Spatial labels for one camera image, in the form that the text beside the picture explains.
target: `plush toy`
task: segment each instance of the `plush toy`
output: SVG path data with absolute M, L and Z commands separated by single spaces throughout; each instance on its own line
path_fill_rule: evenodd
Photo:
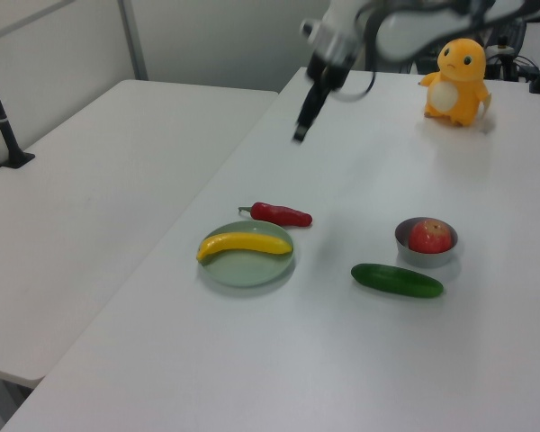
M 424 76 L 419 83 L 428 87 L 424 115 L 448 117 L 453 124 L 470 126 L 480 102 L 486 112 L 491 101 L 484 85 L 484 49 L 470 39 L 453 40 L 440 52 L 438 67 L 439 72 Z

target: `red apple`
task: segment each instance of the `red apple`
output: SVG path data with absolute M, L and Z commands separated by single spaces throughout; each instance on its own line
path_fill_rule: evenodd
M 452 247 L 452 234 L 441 220 L 424 219 L 412 228 L 408 247 L 423 254 L 439 254 Z

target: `green cucumber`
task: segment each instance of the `green cucumber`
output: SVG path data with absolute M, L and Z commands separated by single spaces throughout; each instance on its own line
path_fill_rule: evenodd
M 429 276 L 405 268 L 382 264 L 358 264 L 352 276 L 359 284 L 386 293 L 429 299 L 444 291 L 444 286 Z

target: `bowl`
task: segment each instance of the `bowl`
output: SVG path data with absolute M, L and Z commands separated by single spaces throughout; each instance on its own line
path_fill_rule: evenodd
M 450 229 L 450 233 L 452 234 L 452 247 L 449 248 L 446 252 L 441 252 L 439 254 L 423 254 L 421 252 L 416 252 L 408 248 L 408 237 L 410 236 L 412 228 L 414 228 L 414 225 L 416 225 L 418 222 L 426 219 L 434 219 L 436 221 L 440 221 Z M 454 228 L 452 228 L 452 226 L 450 226 L 443 220 L 429 217 L 412 218 L 405 220 L 396 227 L 396 230 L 394 231 L 394 236 L 396 237 L 396 246 L 398 247 L 398 253 L 402 257 L 402 259 L 407 263 L 412 264 L 413 266 L 423 268 L 436 268 L 446 264 L 454 256 L 456 245 L 458 244 L 458 233 Z

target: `red chili pepper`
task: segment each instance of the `red chili pepper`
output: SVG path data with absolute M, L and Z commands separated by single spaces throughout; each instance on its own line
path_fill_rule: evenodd
M 308 227 L 312 223 L 312 217 L 308 213 L 264 202 L 256 202 L 252 207 L 238 207 L 238 211 L 250 212 L 252 219 L 272 222 L 282 227 Z

